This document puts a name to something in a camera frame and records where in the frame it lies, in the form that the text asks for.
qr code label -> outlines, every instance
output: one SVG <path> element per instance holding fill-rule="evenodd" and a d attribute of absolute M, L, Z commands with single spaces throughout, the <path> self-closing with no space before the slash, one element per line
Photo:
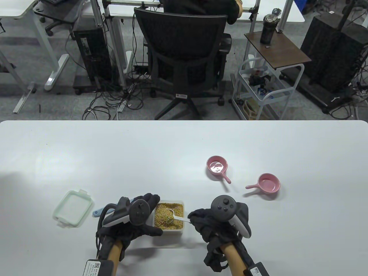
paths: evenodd
<path fill-rule="evenodd" d="M 100 265 L 99 261 L 87 261 L 83 276 L 98 276 Z"/>
<path fill-rule="evenodd" d="M 253 276 L 262 276 L 262 274 L 259 271 L 258 267 L 252 268 L 251 273 L 252 273 Z"/>

gloved hand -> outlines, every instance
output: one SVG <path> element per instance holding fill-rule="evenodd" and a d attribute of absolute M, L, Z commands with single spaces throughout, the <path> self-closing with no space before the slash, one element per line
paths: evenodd
<path fill-rule="evenodd" d="M 137 199 L 145 200 L 149 205 L 151 213 L 156 208 L 157 204 L 160 201 L 160 197 L 158 195 L 152 194 L 145 194 L 144 196 L 134 198 L 134 200 Z M 119 223 L 111 227 L 102 227 L 102 220 L 105 214 L 103 211 L 101 214 L 101 219 L 99 221 L 98 230 L 96 232 L 96 246 L 97 246 L 97 255 L 99 259 L 107 259 L 109 252 L 116 240 L 120 240 L 121 243 L 123 244 L 123 249 L 121 251 L 119 258 L 119 260 L 121 261 L 124 258 L 125 250 L 128 248 L 132 240 L 135 240 L 136 238 L 143 235 L 148 235 L 151 237 L 161 236 L 163 233 L 162 229 L 160 228 L 149 226 L 147 224 L 135 226 L 132 225 L 130 222 Z"/>
<path fill-rule="evenodd" d="M 246 218 L 248 218 L 248 207 L 244 203 L 237 202 L 238 208 L 243 211 L 246 210 Z M 188 215 L 190 222 L 194 225 L 197 232 L 199 232 L 207 245 L 207 256 L 204 259 L 204 263 L 211 267 L 215 272 L 221 272 L 226 266 L 221 266 L 224 256 L 220 249 L 220 246 L 232 243 L 243 262 L 249 267 L 254 264 L 252 258 L 248 255 L 247 249 L 241 242 L 241 238 L 238 237 L 238 231 L 230 225 L 229 222 L 219 222 L 212 215 L 211 209 L 198 209 L 191 212 Z M 248 225 L 245 225 L 249 234 L 251 229 Z"/>

chair wheel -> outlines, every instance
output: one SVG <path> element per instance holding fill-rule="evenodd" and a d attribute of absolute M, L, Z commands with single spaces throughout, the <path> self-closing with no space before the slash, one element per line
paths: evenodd
<path fill-rule="evenodd" d="M 219 105 L 219 106 L 224 106 L 225 105 L 225 99 L 224 98 L 219 98 L 218 99 L 218 101 L 217 101 L 217 104 Z"/>
<path fill-rule="evenodd" d="M 151 88 L 151 90 L 149 91 L 149 95 L 151 96 L 151 98 L 156 98 L 156 90 L 154 88 Z"/>
<path fill-rule="evenodd" d="M 47 34 L 48 36 L 53 36 L 53 35 L 54 35 L 53 31 L 46 31 L 46 34 Z"/>

rice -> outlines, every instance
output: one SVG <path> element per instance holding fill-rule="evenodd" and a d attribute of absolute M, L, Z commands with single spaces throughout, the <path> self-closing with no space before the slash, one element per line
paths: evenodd
<path fill-rule="evenodd" d="M 178 217 L 184 217 L 184 208 L 182 204 L 178 203 L 159 203 L 155 211 L 155 227 L 162 230 L 178 230 L 183 228 L 183 222 L 173 219 L 173 212 Z"/>

pink saucepan-shaped dish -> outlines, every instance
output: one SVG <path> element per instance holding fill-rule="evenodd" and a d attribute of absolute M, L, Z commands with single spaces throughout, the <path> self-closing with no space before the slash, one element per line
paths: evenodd
<path fill-rule="evenodd" d="M 226 176 L 227 162 L 224 157 L 212 156 L 207 160 L 207 168 L 216 176 L 222 176 L 226 182 L 231 184 L 230 179 Z"/>
<path fill-rule="evenodd" d="M 264 173 L 258 178 L 258 183 L 255 185 L 246 186 L 246 189 L 259 188 L 267 194 L 273 194 L 280 189 L 279 179 L 270 173 Z"/>

